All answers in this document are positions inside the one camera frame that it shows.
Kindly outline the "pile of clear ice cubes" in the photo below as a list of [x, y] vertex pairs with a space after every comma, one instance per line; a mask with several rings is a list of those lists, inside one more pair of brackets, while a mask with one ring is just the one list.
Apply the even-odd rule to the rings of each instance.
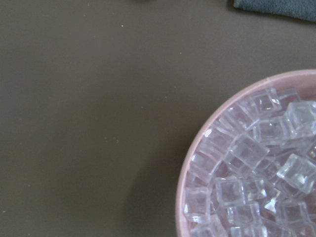
[[269, 88], [233, 103], [193, 152], [184, 198], [192, 237], [315, 236], [315, 100]]

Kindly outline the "grey folded cloth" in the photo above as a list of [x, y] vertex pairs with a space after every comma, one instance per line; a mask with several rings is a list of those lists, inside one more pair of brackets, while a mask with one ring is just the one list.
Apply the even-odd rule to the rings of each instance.
[[315, 0], [235, 0], [234, 7], [316, 22]]

